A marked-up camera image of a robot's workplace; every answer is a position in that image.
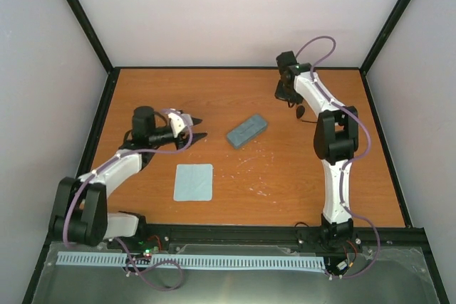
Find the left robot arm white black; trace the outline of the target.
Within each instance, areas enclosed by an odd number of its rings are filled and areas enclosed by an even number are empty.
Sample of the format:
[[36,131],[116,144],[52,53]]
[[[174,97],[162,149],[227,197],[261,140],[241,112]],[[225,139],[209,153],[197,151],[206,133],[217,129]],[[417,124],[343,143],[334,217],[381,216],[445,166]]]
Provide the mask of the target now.
[[125,133],[117,152],[101,166],[77,178],[63,178],[48,226],[52,240],[97,246],[104,240],[123,237],[131,248],[142,248],[148,231],[139,214],[108,212],[109,196],[131,176],[149,165],[165,145],[174,145],[173,154],[183,152],[206,133],[195,133],[201,119],[181,110],[158,112],[149,106],[135,108],[132,127]]

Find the grey-blue glasses case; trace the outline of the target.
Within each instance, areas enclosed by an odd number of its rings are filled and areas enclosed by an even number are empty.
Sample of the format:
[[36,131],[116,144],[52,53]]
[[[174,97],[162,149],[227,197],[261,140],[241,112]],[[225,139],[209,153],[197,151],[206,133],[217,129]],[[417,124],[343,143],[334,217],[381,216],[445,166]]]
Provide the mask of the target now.
[[263,133],[267,127],[268,122],[261,115],[255,114],[228,132],[226,138],[228,143],[237,150]]

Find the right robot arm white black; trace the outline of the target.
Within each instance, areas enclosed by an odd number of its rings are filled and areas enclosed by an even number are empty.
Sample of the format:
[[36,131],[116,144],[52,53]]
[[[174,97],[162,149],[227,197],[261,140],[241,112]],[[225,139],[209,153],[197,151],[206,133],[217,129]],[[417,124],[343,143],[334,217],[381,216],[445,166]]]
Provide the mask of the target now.
[[276,57],[280,79],[275,98],[296,106],[296,116],[304,112],[303,102],[316,116],[313,149],[323,165],[325,202],[321,215],[320,244],[335,249],[353,235],[353,216],[349,212],[348,164],[358,150],[358,114],[331,94],[309,63],[299,63],[291,51]]

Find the dark round sunglasses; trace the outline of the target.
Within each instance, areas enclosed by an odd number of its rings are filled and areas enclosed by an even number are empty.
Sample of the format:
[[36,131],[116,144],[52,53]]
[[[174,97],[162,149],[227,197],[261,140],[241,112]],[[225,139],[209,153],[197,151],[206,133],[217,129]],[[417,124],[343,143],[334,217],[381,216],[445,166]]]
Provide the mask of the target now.
[[315,121],[315,120],[304,119],[305,112],[306,112],[306,108],[303,105],[297,105],[296,106],[296,119],[299,120],[300,122],[316,124],[317,121]]

